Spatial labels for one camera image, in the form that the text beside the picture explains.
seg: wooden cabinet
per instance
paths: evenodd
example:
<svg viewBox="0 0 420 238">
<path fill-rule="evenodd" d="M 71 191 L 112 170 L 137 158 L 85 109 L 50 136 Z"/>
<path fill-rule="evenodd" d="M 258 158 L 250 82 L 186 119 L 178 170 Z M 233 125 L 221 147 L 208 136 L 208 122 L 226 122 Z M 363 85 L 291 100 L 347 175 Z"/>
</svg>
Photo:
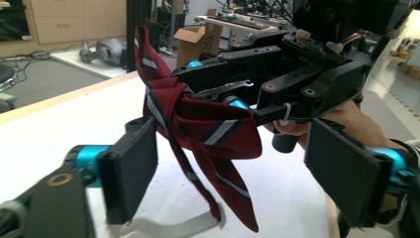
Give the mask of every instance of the wooden cabinet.
<svg viewBox="0 0 420 238">
<path fill-rule="evenodd" d="M 126 36 L 126 0 L 31 0 L 39 44 Z"/>
</svg>

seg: blue joint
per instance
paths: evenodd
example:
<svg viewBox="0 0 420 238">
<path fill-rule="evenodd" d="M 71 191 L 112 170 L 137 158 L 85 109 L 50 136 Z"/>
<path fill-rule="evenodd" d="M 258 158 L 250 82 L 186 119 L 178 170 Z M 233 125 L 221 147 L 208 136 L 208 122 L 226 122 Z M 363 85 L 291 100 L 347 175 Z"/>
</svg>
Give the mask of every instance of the blue joint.
<svg viewBox="0 0 420 238">
<path fill-rule="evenodd" d="M 401 155 L 398 154 L 393 149 L 390 148 L 370 148 L 374 152 L 383 154 L 388 156 L 392 159 L 392 168 L 391 168 L 391 175 L 389 178 L 389 185 L 386 188 L 386 191 L 390 192 L 403 192 L 402 188 L 399 188 L 398 185 L 401 182 L 401 179 L 406 179 L 408 177 L 414 176 L 411 172 L 408 171 L 407 165 L 405 164 L 404 159 Z"/>
<path fill-rule="evenodd" d="M 202 62 L 200 62 L 199 60 L 192 60 L 191 62 L 189 62 L 186 67 L 187 68 L 191 68 L 191 67 L 197 67 L 197 66 L 201 66 L 203 65 Z"/>
<path fill-rule="evenodd" d="M 75 160 L 75 166 L 77 168 L 83 168 L 85 171 L 88 171 L 91 174 L 96 176 L 94 183 L 90 184 L 88 187 L 101 187 L 102 181 L 99 175 L 98 163 L 96 157 L 101 153 L 106 151 L 109 146 L 84 146 L 80 152 L 77 154 Z"/>
<path fill-rule="evenodd" d="M 235 106 L 235 107 L 239 107 L 239 108 L 243 108 L 246 110 L 250 110 L 250 106 L 247 105 L 247 103 L 245 103 L 243 100 L 237 98 L 236 100 L 233 100 L 231 103 L 229 103 L 229 105 L 231 106 Z"/>
</svg>

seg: cable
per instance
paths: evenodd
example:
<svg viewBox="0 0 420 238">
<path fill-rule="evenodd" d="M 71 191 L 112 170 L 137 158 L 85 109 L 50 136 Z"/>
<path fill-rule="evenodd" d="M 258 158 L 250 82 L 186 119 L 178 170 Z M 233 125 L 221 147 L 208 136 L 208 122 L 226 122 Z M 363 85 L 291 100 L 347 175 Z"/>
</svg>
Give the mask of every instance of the cable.
<svg viewBox="0 0 420 238">
<path fill-rule="evenodd" d="M 163 21 L 159 25 L 160 25 L 161 28 L 164 28 L 164 30 L 160 33 L 159 36 L 160 37 L 165 37 L 166 31 L 167 31 L 167 29 L 169 29 L 169 21 Z"/>
<path fill-rule="evenodd" d="M 353 34 L 353 35 L 345 38 L 344 40 L 342 40 L 341 44 L 343 44 L 343 46 L 344 46 L 345 44 L 347 44 L 349 42 L 353 42 L 355 40 L 364 39 L 364 38 L 365 38 L 365 36 L 363 34 Z"/>
<path fill-rule="evenodd" d="M 234 13 L 239 13 L 239 14 L 242 14 L 242 15 L 246 15 L 246 16 L 248 16 L 248 12 L 242 11 L 242 10 L 240 10 L 240 9 L 233 9 L 233 8 L 229 7 L 228 5 L 226 5 L 226 4 L 224 4 L 224 3 L 222 3 L 222 2 L 221 2 L 221 1 L 219 1 L 219 0 L 216 0 L 216 2 L 220 3 L 223 7 L 226 7 L 227 9 L 229 9 L 229 10 L 233 11 Z"/>
<path fill-rule="evenodd" d="M 12 58 L 0 58 L 0 63 L 12 67 L 16 74 L 16 82 L 23 82 L 28 79 L 27 68 L 34 62 L 40 61 L 57 61 L 50 57 L 53 52 L 66 52 L 73 47 L 81 47 L 81 45 L 70 45 L 65 49 L 52 49 L 51 51 L 34 51 L 27 55 L 16 55 Z"/>
<path fill-rule="evenodd" d="M 279 6 L 280 6 L 280 8 L 281 8 L 281 10 L 283 10 L 283 12 L 285 12 L 285 15 L 284 14 L 281 14 L 277 9 L 275 9 L 273 6 L 269 6 L 268 4 L 266 5 L 269 9 L 271 9 L 272 11 L 274 11 L 276 14 L 277 14 L 277 16 L 279 16 L 279 17 L 281 17 L 281 18 L 283 18 L 284 20 L 286 20 L 288 23 L 290 23 L 290 24 L 292 24 L 292 17 L 291 17 L 291 15 L 290 15 L 290 13 L 287 11 L 287 9 L 285 9 L 285 7 L 281 4 L 281 3 L 279 3 L 278 1 L 275 1 L 274 3 L 273 3 L 273 5 L 275 4 L 275 3 L 277 3 Z"/>
</svg>

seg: gray carpet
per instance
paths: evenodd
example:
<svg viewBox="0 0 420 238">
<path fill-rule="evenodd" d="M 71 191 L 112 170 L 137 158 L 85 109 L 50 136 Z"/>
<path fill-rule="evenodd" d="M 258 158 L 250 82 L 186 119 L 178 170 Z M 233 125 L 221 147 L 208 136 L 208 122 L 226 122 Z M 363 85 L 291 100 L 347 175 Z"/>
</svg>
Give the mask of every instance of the gray carpet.
<svg viewBox="0 0 420 238">
<path fill-rule="evenodd" d="M 18 62 L 20 67 L 24 67 L 26 63 L 26 61 Z M 104 80 L 91 73 L 51 60 L 30 63 L 25 74 L 27 78 L 24 81 L 3 91 L 18 98 L 15 102 L 17 108 Z M 22 72 L 19 76 L 21 80 L 25 77 Z"/>
</svg>

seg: human hand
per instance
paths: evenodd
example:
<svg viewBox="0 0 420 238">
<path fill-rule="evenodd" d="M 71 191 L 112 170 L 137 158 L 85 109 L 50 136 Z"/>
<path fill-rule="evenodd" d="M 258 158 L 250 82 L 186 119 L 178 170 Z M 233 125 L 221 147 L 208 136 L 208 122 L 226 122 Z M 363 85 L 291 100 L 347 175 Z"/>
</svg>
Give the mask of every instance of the human hand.
<svg viewBox="0 0 420 238">
<path fill-rule="evenodd" d="M 336 110 L 323 116 L 323 118 L 342 124 L 346 127 L 345 132 L 349 136 L 368 147 L 388 147 L 406 150 L 404 147 L 389 140 L 379 125 L 367 117 L 353 100 L 346 102 Z M 306 149 L 309 123 L 298 124 L 289 120 L 286 125 L 281 125 L 279 121 L 274 121 L 264 126 L 271 132 L 275 128 L 281 134 L 298 136 L 298 143 L 303 149 Z"/>
</svg>

